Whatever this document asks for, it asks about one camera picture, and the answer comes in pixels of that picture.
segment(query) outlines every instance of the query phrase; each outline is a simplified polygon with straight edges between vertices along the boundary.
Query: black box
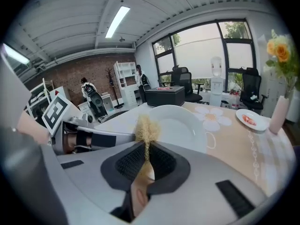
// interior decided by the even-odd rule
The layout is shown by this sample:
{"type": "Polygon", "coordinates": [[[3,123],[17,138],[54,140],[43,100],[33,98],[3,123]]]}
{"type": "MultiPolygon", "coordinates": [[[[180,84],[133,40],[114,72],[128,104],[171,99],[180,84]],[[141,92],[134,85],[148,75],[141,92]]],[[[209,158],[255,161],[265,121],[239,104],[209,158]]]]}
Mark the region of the black box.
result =
{"type": "Polygon", "coordinates": [[[184,104],[184,87],[160,87],[145,91],[147,104],[150,106],[184,104]]]}

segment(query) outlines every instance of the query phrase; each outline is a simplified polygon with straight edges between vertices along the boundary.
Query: ceiling light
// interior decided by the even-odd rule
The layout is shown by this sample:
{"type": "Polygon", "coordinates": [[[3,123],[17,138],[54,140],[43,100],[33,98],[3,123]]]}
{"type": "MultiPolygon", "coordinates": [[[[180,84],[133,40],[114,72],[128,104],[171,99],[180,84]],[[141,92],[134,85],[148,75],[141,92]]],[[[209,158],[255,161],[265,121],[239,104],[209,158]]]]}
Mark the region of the ceiling light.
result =
{"type": "Polygon", "coordinates": [[[130,8],[123,7],[123,6],[119,9],[118,13],[116,14],[116,16],[112,21],[111,26],[107,31],[105,38],[111,38],[113,36],[113,33],[116,31],[118,25],[120,24],[120,22],[122,21],[122,19],[125,17],[126,13],[128,13],[129,10],[130,8]]]}
{"type": "Polygon", "coordinates": [[[9,57],[17,60],[18,62],[22,64],[29,63],[29,59],[24,57],[22,54],[18,53],[16,50],[12,49],[11,47],[7,46],[6,44],[3,44],[4,49],[9,57]]]}

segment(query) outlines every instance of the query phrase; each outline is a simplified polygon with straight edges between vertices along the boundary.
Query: pink vase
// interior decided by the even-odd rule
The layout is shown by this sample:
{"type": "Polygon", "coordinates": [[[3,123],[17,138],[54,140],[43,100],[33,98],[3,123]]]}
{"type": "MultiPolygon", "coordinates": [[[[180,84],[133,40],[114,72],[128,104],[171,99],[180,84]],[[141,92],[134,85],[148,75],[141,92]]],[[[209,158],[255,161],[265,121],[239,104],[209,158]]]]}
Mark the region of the pink vase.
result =
{"type": "Polygon", "coordinates": [[[276,104],[274,113],[272,115],[269,130],[272,133],[277,134],[285,122],[285,116],[289,109],[289,99],[284,96],[280,96],[276,104]]]}

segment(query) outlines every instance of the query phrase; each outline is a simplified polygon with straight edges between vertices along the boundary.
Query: water bottle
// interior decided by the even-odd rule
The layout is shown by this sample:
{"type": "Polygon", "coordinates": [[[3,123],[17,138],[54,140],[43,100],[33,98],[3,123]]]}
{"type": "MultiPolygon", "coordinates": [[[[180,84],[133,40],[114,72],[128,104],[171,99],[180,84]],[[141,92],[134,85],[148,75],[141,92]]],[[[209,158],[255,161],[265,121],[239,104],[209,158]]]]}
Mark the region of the water bottle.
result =
{"type": "Polygon", "coordinates": [[[211,71],[215,77],[221,76],[222,73],[222,60],[220,57],[213,57],[210,60],[211,71]]]}

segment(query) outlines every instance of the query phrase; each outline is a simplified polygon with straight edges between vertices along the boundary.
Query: white plate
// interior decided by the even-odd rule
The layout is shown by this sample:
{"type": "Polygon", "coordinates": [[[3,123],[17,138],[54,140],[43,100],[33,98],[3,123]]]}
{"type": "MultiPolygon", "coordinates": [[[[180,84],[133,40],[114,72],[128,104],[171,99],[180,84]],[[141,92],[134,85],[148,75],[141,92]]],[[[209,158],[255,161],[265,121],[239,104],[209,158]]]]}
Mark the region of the white plate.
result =
{"type": "Polygon", "coordinates": [[[174,105],[158,106],[149,111],[149,117],[161,126],[159,142],[206,152],[207,138],[203,122],[189,110],[174,105]]]}
{"type": "Polygon", "coordinates": [[[268,127],[268,123],[265,121],[265,119],[253,111],[239,109],[235,114],[242,123],[256,131],[264,131],[268,127]]]}

